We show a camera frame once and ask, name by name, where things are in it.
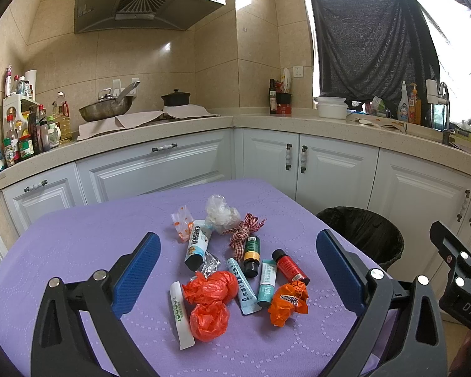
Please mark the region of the light blue long sachet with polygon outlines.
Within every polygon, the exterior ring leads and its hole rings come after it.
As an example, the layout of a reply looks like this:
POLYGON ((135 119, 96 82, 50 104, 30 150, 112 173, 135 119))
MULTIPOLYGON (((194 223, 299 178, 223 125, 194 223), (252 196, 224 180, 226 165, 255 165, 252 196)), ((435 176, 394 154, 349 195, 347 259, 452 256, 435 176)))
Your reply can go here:
POLYGON ((229 271, 235 276, 238 284, 238 299, 241 313, 244 316, 254 314, 262 309, 258 304, 258 298, 253 292, 246 276, 243 274, 237 261, 233 258, 227 259, 229 271))

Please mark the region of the orange soap bottle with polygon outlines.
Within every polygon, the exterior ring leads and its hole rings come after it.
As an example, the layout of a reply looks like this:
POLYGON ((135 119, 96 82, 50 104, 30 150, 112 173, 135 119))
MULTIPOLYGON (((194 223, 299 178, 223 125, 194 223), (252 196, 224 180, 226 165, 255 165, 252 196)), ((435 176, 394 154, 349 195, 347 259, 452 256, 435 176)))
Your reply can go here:
POLYGON ((417 125, 421 123, 421 100, 415 83, 410 84, 409 122, 417 125))

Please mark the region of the clear orange printed wrapper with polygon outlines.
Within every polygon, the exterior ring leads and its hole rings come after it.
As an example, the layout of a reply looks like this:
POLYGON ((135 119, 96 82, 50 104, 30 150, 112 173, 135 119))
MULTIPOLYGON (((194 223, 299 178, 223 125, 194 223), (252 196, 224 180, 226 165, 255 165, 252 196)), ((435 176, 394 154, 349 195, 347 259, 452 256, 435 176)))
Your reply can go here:
POLYGON ((190 232, 194 225, 194 218, 186 205, 181 206, 177 212, 171 214, 172 222, 182 243, 190 240, 190 232))

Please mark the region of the black clay pot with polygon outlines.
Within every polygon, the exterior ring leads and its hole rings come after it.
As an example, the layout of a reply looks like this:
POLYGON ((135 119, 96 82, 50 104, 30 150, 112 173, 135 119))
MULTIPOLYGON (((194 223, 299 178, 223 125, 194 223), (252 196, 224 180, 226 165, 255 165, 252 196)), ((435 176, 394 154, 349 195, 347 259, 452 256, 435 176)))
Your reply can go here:
POLYGON ((190 104, 190 93, 178 89, 167 95, 161 96, 165 107, 180 107, 190 104))

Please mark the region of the steel wok pan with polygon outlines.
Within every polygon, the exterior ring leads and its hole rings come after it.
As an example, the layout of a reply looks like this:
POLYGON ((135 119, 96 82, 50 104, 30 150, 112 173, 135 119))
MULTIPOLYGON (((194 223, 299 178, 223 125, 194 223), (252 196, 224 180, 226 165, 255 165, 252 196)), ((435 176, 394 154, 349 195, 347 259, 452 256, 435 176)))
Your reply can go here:
POLYGON ((111 88, 100 90, 98 99, 79 110, 80 116, 86 122, 94 122, 127 113, 134 101, 131 91, 139 86, 140 81, 129 84, 118 96, 113 95, 111 88))

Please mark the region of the dark sauce bottle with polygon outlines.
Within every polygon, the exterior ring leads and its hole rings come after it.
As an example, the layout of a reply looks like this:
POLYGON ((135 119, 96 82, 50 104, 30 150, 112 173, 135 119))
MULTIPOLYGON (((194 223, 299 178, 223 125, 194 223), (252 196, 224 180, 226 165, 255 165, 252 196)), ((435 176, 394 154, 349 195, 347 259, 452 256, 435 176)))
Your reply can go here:
POLYGON ((275 79, 269 80, 269 113, 275 114, 277 112, 277 92, 275 88, 275 79))

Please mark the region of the red bottle black cap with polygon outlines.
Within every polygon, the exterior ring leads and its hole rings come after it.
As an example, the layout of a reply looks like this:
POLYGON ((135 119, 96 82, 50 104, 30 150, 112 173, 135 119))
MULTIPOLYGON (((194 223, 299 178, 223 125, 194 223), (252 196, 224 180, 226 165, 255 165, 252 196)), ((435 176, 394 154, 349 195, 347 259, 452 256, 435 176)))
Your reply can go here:
POLYGON ((276 249, 272 253, 272 259, 288 282, 302 282, 304 285, 309 284, 310 279, 308 276, 305 275, 298 264, 284 250, 276 249))

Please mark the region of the white corner cabinets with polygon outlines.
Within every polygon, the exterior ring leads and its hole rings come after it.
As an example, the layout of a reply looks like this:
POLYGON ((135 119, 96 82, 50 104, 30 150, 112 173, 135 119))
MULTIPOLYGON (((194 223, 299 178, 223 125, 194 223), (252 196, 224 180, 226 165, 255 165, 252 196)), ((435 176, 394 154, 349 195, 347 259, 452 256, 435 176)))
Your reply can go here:
POLYGON ((437 293, 447 266, 429 245, 443 222, 471 251, 471 176, 435 162, 369 145, 253 128, 227 128, 131 145, 18 179, 0 193, 19 232, 46 213, 233 178, 261 179, 317 214, 367 209, 403 234, 393 276, 425 274, 437 293))

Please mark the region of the red plastic bag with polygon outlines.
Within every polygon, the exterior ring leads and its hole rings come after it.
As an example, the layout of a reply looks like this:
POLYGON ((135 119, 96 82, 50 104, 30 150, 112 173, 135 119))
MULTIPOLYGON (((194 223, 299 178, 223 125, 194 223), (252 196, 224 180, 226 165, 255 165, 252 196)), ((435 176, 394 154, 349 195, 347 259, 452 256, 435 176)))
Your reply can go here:
POLYGON ((228 304, 238 294, 236 276, 230 271, 216 271, 205 276, 197 271, 193 280, 182 286, 184 299, 192 305, 228 304))
POLYGON ((230 312, 222 301, 197 304, 190 313, 190 331, 195 339, 209 342, 228 329, 230 312))

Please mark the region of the white lidded bowl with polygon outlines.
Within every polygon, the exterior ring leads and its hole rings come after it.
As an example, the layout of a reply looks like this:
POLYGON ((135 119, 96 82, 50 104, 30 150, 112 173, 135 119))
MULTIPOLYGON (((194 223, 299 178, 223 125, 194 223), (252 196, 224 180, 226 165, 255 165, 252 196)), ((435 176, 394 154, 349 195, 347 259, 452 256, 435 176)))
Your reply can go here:
POLYGON ((315 98, 319 117, 344 120, 347 118, 346 98, 319 96, 315 98))

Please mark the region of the clear plastic bag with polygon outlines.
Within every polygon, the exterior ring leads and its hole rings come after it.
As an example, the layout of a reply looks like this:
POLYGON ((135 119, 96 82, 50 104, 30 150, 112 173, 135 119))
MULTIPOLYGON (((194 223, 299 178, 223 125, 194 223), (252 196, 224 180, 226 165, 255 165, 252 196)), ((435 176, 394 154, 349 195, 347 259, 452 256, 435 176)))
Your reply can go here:
POLYGON ((211 195, 206 203, 206 224, 218 234, 237 227, 241 222, 239 211, 228 205, 222 195, 211 195))

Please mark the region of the cooking oil bottle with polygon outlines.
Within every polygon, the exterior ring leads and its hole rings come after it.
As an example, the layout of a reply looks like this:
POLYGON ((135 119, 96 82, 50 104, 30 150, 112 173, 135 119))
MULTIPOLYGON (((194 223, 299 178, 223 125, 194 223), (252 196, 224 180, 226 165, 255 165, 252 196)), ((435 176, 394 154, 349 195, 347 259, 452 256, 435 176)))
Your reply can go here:
POLYGON ((52 114, 60 128, 60 143, 64 144, 72 141, 70 110, 65 93, 58 91, 57 98, 52 102, 51 106, 52 114))

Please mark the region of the green amber bottle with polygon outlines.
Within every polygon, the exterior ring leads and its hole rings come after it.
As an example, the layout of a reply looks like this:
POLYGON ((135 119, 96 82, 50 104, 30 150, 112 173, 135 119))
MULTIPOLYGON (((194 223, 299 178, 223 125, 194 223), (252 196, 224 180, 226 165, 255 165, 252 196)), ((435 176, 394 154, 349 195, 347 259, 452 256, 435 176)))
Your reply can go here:
POLYGON ((260 239, 250 236, 244 248, 243 273, 247 278, 254 278, 258 275, 260 267, 260 239))

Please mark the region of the white green tube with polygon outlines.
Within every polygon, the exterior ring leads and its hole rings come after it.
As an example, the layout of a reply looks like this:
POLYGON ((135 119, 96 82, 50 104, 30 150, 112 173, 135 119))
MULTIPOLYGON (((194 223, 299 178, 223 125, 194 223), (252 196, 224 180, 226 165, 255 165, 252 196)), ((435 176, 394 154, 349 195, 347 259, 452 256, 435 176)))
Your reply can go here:
POLYGON ((169 293, 178 333, 179 349, 186 350, 193 347, 196 341, 190 330, 190 319, 184 305, 183 289, 180 282, 173 282, 169 293))

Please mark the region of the purple tablecloth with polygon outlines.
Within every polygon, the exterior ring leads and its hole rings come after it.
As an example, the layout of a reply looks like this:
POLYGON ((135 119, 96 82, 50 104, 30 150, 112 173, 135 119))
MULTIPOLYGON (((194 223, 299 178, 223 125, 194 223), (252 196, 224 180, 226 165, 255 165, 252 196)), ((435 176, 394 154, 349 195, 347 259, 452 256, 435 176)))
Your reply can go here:
POLYGON ((37 220, 0 264, 0 343, 22 372, 30 371, 34 325, 50 279, 84 281, 131 253, 148 232, 160 239, 152 268, 137 270, 133 307, 122 322, 150 365, 162 376, 316 376, 355 322, 342 304, 316 251, 323 222, 260 180, 230 180, 168 190, 92 206, 60 210, 37 220), (186 246, 172 212, 186 206, 205 215, 211 195, 264 219, 258 235, 264 258, 284 250, 310 278, 309 311, 274 327, 266 311, 243 315, 229 304, 227 331, 209 343, 181 349, 169 290, 187 282, 186 246))

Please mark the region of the steel range hood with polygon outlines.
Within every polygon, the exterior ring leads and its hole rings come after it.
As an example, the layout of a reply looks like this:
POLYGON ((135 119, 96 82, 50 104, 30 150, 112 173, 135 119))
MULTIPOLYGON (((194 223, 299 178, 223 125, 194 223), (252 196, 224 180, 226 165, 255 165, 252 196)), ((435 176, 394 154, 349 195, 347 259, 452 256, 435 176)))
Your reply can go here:
POLYGON ((225 5, 226 0, 74 0, 74 32, 186 31, 225 5))

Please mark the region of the silver foil wrapper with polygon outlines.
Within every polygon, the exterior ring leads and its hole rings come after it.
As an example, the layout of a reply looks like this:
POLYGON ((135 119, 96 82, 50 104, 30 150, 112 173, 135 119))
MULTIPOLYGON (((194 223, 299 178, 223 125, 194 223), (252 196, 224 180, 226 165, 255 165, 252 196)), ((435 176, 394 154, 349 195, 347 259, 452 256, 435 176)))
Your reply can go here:
POLYGON ((220 259, 207 251, 203 256, 203 263, 199 271, 205 278, 208 278, 219 269, 220 264, 220 259))

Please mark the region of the white spray bottle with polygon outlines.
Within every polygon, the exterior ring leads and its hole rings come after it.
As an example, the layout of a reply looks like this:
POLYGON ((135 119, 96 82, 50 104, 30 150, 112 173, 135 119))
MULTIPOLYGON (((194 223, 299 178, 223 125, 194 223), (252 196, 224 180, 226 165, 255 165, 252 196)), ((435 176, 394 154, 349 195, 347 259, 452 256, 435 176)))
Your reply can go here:
POLYGON ((405 81, 402 82, 402 93, 397 107, 397 119, 402 122, 409 120, 409 96, 405 81))

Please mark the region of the blue white snack pouch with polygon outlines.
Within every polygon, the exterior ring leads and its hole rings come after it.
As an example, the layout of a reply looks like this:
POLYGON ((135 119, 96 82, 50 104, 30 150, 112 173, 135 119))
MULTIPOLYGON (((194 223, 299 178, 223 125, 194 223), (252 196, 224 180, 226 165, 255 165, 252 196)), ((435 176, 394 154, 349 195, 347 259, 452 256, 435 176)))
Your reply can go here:
POLYGON ((184 264, 190 270, 196 271, 202 266, 212 232, 213 228, 205 220, 193 222, 184 257, 184 264))

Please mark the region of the white spice rack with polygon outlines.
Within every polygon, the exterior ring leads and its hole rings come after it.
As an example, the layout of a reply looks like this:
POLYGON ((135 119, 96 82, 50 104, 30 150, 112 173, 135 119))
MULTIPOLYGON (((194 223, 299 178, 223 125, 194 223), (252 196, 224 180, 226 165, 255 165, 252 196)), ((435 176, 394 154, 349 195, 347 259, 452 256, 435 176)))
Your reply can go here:
POLYGON ((12 114, 13 120, 20 121, 22 124, 22 128, 27 127, 28 117, 25 116, 27 112, 30 111, 30 107, 33 107, 35 111, 38 110, 39 103, 31 100, 27 96, 22 96, 20 94, 14 94, 12 96, 8 96, 4 98, 2 101, 1 107, 1 125, 2 125, 2 133, 7 133, 9 129, 9 124, 7 121, 7 116, 12 114))

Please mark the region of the teal white tube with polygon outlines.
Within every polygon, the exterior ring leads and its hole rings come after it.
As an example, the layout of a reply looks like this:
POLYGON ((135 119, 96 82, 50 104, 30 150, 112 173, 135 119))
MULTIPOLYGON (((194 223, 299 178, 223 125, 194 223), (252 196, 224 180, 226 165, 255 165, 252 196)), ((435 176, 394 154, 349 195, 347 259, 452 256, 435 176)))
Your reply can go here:
POLYGON ((258 287, 258 305, 269 308, 275 291, 277 266, 273 260, 264 260, 262 263, 260 283, 258 287))

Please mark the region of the dark window curtain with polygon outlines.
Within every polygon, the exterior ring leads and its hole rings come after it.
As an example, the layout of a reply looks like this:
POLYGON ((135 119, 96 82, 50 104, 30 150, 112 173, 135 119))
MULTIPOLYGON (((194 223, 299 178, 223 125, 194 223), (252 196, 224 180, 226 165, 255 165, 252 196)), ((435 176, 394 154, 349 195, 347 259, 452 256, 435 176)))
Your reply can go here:
POLYGON ((417 0, 311 0, 322 96, 401 98, 404 83, 440 78, 435 44, 417 0))

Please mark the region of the chrome faucet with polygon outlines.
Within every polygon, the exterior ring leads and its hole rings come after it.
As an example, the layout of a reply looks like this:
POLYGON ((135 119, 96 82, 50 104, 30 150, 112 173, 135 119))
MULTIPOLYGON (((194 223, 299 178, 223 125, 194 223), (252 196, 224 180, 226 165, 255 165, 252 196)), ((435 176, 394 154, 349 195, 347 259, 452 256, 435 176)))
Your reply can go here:
POLYGON ((426 80, 428 125, 441 131, 441 142, 451 145, 452 130, 450 129, 450 98, 447 84, 436 80, 426 80))

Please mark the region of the black trash bin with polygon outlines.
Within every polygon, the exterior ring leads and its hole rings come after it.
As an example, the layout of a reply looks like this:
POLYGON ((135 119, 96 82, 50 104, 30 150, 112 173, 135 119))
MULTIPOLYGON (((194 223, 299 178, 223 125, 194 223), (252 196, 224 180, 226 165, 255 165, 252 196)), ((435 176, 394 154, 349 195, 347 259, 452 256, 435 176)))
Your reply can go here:
POLYGON ((388 270, 403 256, 405 242, 397 227, 382 215, 354 207, 323 209, 317 218, 388 270))

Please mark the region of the red checkered ribbon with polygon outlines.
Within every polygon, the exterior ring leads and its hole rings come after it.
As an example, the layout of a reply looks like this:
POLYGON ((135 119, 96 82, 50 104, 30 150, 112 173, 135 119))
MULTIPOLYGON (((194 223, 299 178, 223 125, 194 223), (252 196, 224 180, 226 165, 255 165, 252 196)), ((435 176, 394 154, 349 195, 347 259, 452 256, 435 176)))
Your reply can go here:
POLYGON ((233 250, 233 258, 240 261, 243 258, 245 242, 265 224, 266 219, 246 213, 244 219, 234 228, 225 230, 223 235, 231 235, 229 246, 233 250))

